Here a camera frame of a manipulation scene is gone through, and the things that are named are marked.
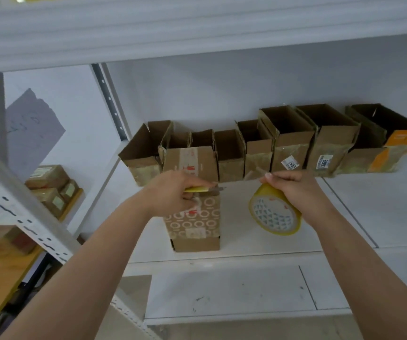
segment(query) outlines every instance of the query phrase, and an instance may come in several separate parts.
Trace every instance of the left hand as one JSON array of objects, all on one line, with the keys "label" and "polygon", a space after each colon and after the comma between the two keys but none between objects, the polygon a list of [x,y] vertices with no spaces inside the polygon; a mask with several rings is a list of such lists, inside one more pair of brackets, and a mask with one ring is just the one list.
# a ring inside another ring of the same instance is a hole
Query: left hand
[{"label": "left hand", "polygon": [[195,207],[190,200],[192,193],[184,193],[188,187],[214,187],[216,183],[208,182],[182,170],[168,170],[154,177],[135,197],[145,207],[151,217],[167,217],[174,213]]}]

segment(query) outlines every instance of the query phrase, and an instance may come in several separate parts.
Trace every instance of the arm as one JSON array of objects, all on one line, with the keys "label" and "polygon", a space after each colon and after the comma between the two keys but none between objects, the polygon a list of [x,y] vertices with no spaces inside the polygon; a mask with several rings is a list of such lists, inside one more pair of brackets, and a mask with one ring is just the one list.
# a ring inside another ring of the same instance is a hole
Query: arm
[{"label": "arm", "polygon": [[93,339],[145,225],[151,217],[194,207],[192,194],[183,194],[192,186],[214,184],[167,171],[122,202],[0,339]]},{"label": "arm", "polygon": [[308,172],[266,174],[315,229],[364,338],[407,339],[407,286],[335,209]]}]

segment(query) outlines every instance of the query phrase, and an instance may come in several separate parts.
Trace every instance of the right hand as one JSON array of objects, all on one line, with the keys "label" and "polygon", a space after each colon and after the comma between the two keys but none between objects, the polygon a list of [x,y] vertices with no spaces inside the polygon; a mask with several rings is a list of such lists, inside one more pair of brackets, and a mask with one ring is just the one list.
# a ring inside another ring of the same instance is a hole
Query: right hand
[{"label": "right hand", "polygon": [[284,192],[287,199],[301,211],[304,219],[310,225],[318,223],[319,220],[327,217],[328,213],[336,211],[311,172],[282,170],[266,173],[260,182],[269,183]]}]

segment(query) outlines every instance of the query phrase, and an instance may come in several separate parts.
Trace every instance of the forearm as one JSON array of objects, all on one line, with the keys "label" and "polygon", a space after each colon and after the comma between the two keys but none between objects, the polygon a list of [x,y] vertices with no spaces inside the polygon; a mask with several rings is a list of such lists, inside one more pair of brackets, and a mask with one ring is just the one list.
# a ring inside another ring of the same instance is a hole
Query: forearm
[{"label": "forearm", "polygon": [[407,286],[335,209],[312,225],[364,338],[407,339]]},{"label": "forearm", "polygon": [[136,195],[124,201],[1,339],[93,339],[149,219]]}]

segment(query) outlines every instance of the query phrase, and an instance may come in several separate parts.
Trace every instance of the hand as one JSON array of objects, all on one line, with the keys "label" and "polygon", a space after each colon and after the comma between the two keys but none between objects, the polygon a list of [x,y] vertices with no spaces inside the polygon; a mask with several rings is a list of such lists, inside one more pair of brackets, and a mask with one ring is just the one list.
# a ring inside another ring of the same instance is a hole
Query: hand
[{"label": "hand", "polygon": [[174,213],[195,207],[196,202],[190,200],[192,193],[184,193],[188,187],[214,187],[216,183],[200,179],[182,170],[168,170],[154,177],[135,197],[140,198],[150,217],[167,217]]},{"label": "hand", "polygon": [[287,199],[301,211],[304,219],[311,226],[327,217],[328,213],[336,211],[311,172],[283,170],[266,173],[260,182],[269,183],[284,192]]}]

